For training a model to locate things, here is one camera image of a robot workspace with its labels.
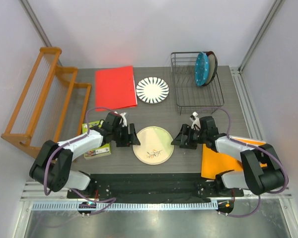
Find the cream plate with twig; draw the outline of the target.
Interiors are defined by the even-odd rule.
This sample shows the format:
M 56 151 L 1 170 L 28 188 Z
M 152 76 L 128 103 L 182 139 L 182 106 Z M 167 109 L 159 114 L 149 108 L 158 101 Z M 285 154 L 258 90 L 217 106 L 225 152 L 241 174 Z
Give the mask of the cream plate with twig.
M 140 145 L 133 145 L 133 152 L 145 164 L 162 164 L 173 154 L 172 136 L 164 128 L 158 126 L 143 128 L 137 133 L 137 138 Z

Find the dark red rimmed plate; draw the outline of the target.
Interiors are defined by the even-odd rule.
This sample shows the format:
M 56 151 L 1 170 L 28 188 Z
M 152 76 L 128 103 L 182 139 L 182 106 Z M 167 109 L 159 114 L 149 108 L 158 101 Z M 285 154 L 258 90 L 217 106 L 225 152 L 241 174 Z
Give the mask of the dark red rimmed plate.
M 213 51 L 206 52 L 206 55 L 209 60 L 209 73 L 207 80 L 203 86 L 209 85 L 215 78 L 218 68 L 218 59 Z

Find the white blue striped plate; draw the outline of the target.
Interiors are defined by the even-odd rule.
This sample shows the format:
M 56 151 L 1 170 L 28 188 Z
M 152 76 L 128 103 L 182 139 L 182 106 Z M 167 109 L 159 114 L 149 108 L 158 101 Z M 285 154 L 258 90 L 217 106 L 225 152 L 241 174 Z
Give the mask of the white blue striped plate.
M 169 95 L 169 86 L 159 77 L 147 77 L 136 85 L 136 95 L 146 104 L 158 104 Z

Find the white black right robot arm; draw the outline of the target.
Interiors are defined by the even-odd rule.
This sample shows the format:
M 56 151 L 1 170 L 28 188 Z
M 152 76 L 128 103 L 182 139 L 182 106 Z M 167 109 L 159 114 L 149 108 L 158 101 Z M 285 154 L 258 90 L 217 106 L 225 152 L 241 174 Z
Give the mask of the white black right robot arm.
M 199 118 L 194 113 L 190 119 L 192 124 L 183 124 L 171 144 L 185 149 L 202 144 L 201 176 L 215 180 L 218 195 L 225 196 L 233 188 L 261 195 L 287 187 L 288 176 L 272 145 L 219 133 L 212 116 Z

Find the blue polka dot plate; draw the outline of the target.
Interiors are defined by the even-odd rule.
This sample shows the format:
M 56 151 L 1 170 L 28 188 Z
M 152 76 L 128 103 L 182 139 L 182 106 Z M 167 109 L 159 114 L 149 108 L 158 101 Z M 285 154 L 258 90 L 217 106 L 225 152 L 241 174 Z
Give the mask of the blue polka dot plate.
M 199 52 L 196 58 L 194 75 L 198 87 L 206 83 L 209 75 L 209 58 L 205 52 Z

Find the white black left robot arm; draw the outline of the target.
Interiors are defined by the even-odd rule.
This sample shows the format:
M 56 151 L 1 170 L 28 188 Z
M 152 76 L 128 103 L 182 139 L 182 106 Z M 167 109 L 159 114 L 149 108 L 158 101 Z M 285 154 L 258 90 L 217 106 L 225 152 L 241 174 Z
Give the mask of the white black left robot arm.
M 109 112 L 101 125 L 88 127 L 87 132 L 60 142 L 46 141 L 29 175 L 43 185 L 45 195 L 63 188 L 78 190 L 86 198 L 95 194 L 96 186 L 84 172 L 71 170 L 72 162 L 93 148 L 114 141 L 117 147 L 140 146 L 135 125 L 127 124 L 125 113 Z

